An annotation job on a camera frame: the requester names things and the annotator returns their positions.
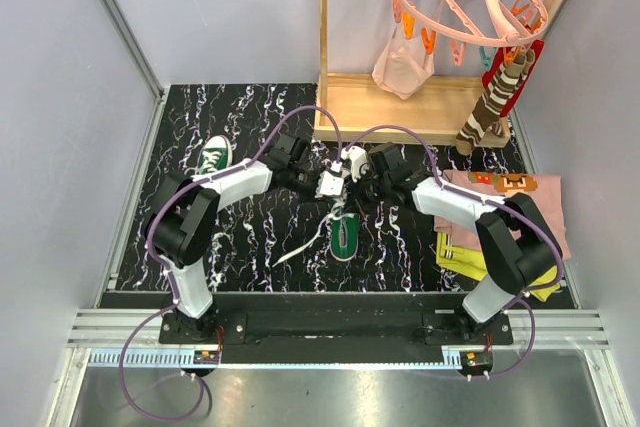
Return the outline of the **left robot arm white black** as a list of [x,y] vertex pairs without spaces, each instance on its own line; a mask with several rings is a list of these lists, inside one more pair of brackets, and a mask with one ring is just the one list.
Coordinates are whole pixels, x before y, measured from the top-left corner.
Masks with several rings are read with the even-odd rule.
[[232,165],[231,155],[215,157],[213,146],[202,151],[205,165],[215,171],[188,176],[169,175],[155,198],[145,233],[149,255],[162,266],[172,295],[171,306],[183,316],[181,331],[196,343],[215,333],[209,312],[213,296],[207,286],[203,257],[220,211],[254,195],[286,189],[305,200],[341,194],[341,163],[322,172],[303,167],[309,143],[301,138],[270,137],[258,152]]

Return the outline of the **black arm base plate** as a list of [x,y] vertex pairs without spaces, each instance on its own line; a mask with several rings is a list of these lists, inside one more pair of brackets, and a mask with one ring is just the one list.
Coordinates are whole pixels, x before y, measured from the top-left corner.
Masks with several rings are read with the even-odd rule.
[[228,345],[242,345],[270,337],[399,337],[435,346],[510,346],[514,342],[506,315],[473,327],[453,311],[235,310],[214,312],[200,320],[168,314],[160,331],[162,344],[204,344],[221,339]]

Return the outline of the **white lace of sneaker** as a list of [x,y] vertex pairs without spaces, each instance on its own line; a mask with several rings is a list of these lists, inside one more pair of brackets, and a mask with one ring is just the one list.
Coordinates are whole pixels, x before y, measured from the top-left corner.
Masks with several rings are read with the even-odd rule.
[[283,254],[276,262],[276,265],[279,264],[283,264],[285,262],[288,262],[290,259],[292,259],[293,257],[301,254],[302,252],[304,252],[305,250],[309,249],[314,242],[320,238],[321,234],[323,233],[323,230],[326,230],[328,235],[329,235],[329,241],[330,241],[330,216],[331,216],[331,211],[334,208],[334,206],[336,204],[339,204],[341,202],[344,201],[337,201],[330,209],[330,211],[321,219],[321,221],[319,222],[316,231],[314,233],[314,235],[304,244],[302,244],[300,247],[295,248],[294,250]]

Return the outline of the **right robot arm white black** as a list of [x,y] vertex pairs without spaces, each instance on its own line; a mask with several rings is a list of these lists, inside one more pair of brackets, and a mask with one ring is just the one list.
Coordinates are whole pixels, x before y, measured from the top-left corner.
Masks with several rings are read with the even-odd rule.
[[490,330],[498,313],[513,306],[524,292],[553,272],[561,277],[562,250],[534,200],[525,193],[511,197],[481,194],[435,174],[415,170],[393,143],[369,151],[349,146],[341,151],[349,165],[353,197],[361,202],[387,200],[416,213],[438,217],[474,233],[487,273],[462,301],[454,331],[476,343]]

